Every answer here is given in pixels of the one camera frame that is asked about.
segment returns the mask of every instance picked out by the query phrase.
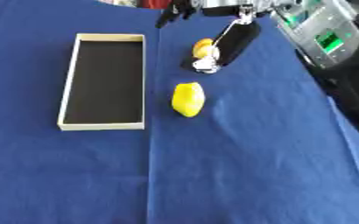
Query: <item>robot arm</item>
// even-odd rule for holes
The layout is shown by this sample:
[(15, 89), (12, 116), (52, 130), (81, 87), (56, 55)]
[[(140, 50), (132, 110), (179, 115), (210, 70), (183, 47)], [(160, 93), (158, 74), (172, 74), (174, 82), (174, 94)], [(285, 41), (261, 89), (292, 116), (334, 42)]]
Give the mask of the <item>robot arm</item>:
[(359, 0), (173, 0), (157, 27), (197, 10), (238, 19), (215, 38), (210, 54), (193, 58), (193, 69), (211, 74), (228, 65), (260, 32), (254, 18), (270, 14), (299, 61), (359, 130)]

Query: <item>blue cloth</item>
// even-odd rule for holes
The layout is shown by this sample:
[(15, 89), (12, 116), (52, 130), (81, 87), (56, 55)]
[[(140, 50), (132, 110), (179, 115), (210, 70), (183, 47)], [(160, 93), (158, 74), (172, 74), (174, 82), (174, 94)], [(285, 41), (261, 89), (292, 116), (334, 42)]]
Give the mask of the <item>blue cloth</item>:
[[(359, 223), (359, 134), (269, 19), (215, 75), (179, 67), (231, 18), (163, 30), (158, 11), (89, 0), (0, 1), (0, 224)], [(76, 32), (147, 37), (147, 130), (60, 132)], [(207, 95), (192, 119), (176, 84)]]

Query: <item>yellow object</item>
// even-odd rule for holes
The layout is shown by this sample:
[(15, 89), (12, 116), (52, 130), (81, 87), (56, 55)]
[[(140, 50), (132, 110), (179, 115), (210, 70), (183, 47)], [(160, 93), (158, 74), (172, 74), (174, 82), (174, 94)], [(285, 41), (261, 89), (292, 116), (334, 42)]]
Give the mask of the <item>yellow object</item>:
[(172, 107), (186, 117), (197, 116), (204, 105), (206, 96), (197, 82), (180, 83), (172, 96)]
[(195, 58), (202, 59), (212, 51), (212, 44), (214, 41), (211, 38), (204, 38), (199, 40), (193, 49), (193, 55)]

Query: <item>table surface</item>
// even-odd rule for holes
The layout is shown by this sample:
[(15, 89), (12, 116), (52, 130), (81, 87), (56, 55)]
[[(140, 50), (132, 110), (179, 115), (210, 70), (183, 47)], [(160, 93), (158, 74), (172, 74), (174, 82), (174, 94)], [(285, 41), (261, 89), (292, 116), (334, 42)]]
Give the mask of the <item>table surface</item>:
[[(359, 223), (359, 133), (268, 18), (215, 75), (180, 68), (230, 17), (154, 28), (159, 11), (90, 0), (0, 0), (0, 224)], [(147, 129), (60, 132), (77, 32), (142, 33)], [(176, 84), (205, 108), (174, 113)]]

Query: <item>yellow block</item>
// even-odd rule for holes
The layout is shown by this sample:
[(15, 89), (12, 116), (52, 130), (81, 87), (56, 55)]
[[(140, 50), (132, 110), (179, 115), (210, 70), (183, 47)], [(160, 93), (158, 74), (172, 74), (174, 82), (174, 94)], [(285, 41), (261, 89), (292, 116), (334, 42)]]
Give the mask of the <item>yellow block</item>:
[(172, 108), (186, 117), (197, 116), (201, 111), (206, 97), (197, 82), (180, 83), (172, 95)]

